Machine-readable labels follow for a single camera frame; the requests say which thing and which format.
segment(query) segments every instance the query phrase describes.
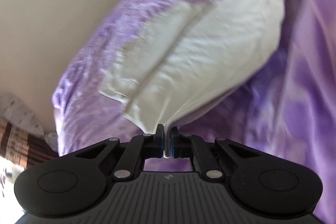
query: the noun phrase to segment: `purple blanket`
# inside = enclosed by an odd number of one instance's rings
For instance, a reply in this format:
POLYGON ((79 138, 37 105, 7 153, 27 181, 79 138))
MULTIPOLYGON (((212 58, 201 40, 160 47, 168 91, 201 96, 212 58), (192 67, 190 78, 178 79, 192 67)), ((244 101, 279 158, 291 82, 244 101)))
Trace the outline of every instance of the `purple blanket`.
MULTIPOLYGON (((63 74, 52 102, 59 153, 109 137, 129 141, 141 131, 120 103, 98 93, 115 49, 144 22, 181 0, 123 0, 63 74)), ((263 69, 182 133, 206 141, 227 137, 303 164, 318 173, 323 195, 315 210, 336 224, 336 2, 286 0, 281 45, 263 69)), ((147 170, 188 170, 186 160, 147 160, 147 170)))

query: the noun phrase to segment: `ribbed gray panel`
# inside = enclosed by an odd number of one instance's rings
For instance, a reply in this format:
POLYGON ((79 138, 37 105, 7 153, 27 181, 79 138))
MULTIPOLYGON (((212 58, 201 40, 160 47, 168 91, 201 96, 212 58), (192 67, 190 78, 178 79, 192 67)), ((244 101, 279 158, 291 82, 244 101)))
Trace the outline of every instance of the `ribbed gray panel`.
POLYGON ((307 215, 292 220, 255 216, 237 205, 225 187, 197 173, 142 172, 116 183, 96 207, 76 216, 45 219, 24 215, 17 224, 319 224, 307 215))

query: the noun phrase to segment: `shiny purple cloth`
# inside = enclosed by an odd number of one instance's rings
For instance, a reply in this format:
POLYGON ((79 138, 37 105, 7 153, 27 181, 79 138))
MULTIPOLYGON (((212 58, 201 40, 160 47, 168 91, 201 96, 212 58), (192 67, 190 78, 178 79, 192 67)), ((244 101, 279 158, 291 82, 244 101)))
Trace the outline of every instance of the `shiny purple cloth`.
MULTIPOLYGON (((129 141, 141 131, 120 114, 120 103, 98 93, 118 45, 143 23, 181 0, 123 0, 80 50, 53 94, 59 153, 109 137, 129 141)), ((286 0, 279 49, 263 69, 182 133, 206 141, 227 137, 303 164, 321 177, 315 210, 336 224, 336 2, 286 0)), ((147 160, 148 170, 181 171, 186 160, 147 160)))

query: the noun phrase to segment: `silver screw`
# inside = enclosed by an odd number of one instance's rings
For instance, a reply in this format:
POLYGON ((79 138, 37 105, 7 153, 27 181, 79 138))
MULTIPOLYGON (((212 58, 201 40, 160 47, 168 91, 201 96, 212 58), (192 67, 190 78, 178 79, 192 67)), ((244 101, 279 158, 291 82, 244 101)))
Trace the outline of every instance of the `silver screw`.
POLYGON ((129 170, 118 170, 118 171, 114 172, 114 175, 118 179, 125 179, 125 178, 128 178, 131 175, 131 172, 129 172, 129 170))
POLYGON ((218 179, 223 175, 223 173, 218 170, 210 170, 206 173, 206 175, 211 179, 218 179))

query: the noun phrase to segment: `purple fabric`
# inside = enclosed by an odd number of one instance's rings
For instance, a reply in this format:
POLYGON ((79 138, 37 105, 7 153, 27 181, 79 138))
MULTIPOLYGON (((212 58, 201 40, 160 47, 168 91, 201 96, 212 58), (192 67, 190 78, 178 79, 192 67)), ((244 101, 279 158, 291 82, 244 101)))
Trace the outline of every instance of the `purple fabric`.
MULTIPOLYGON (((116 47, 178 1, 123 0, 73 59, 52 98, 60 155, 141 133, 120 115, 119 102, 97 90, 116 47)), ((324 185, 315 214, 327 224, 336 224, 335 23, 334 0, 286 0, 281 45, 265 67, 213 110, 180 128, 206 141, 227 137, 313 169, 324 185)), ((146 168, 190 167, 185 160, 147 160, 146 168)))

